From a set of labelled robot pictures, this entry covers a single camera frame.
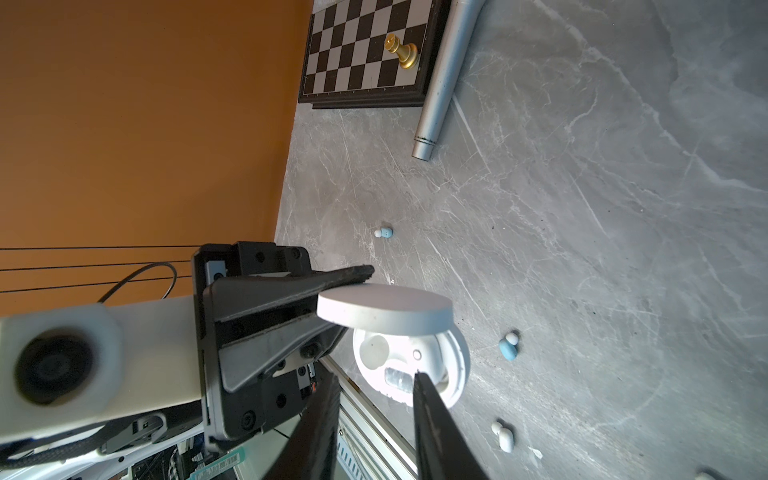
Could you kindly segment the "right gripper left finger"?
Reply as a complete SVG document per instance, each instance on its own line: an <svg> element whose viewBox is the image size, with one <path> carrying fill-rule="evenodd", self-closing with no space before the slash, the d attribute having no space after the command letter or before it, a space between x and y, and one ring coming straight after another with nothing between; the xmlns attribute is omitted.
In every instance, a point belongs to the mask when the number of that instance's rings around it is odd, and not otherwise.
<svg viewBox="0 0 768 480"><path fill-rule="evenodd" d="M268 479L332 479L337 463L341 388L336 375L324 371L301 420L278 458L263 476Z"/></svg>

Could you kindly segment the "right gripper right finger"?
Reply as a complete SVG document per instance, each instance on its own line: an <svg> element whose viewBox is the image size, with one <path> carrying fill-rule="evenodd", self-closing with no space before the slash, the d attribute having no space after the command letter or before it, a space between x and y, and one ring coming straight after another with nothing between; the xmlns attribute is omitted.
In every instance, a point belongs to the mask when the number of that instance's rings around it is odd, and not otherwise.
<svg viewBox="0 0 768 480"><path fill-rule="evenodd" d="M427 373L414 376L414 432L419 479L487 479Z"/></svg>

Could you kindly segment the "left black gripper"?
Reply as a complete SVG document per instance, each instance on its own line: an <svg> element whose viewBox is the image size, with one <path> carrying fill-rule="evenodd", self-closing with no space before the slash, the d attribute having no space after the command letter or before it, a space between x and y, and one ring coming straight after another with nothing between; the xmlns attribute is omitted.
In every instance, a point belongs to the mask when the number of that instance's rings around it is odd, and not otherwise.
<svg viewBox="0 0 768 480"><path fill-rule="evenodd" d="M204 441L233 447L306 408L314 363L348 330L317 315L318 295L375 268L317 271L302 247L237 242L201 246L192 272Z"/></svg>

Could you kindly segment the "white earbud charging case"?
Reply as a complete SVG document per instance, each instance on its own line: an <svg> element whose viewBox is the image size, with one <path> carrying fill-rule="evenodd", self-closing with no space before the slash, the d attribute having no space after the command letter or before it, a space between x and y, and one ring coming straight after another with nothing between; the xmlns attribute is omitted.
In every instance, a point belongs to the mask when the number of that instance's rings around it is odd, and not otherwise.
<svg viewBox="0 0 768 480"><path fill-rule="evenodd" d="M451 299L416 288L362 283L325 290L317 315L352 330L356 365L382 395L413 405L415 375L425 373L447 408L470 376L470 348Z"/></svg>

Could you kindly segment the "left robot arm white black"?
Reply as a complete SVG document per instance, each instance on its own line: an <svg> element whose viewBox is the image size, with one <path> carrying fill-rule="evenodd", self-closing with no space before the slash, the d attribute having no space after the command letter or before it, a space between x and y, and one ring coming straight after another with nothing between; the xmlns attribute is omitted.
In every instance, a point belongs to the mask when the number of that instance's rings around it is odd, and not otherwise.
<svg viewBox="0 0 768 480"><path fill-rule="evenodd" d="M206 244L189 296L3 317L2 469L196 436L212 458L270 431L307 407L316 361L345 334L318 316L320 293L373 272L315 270L298 246Z"/></svg>

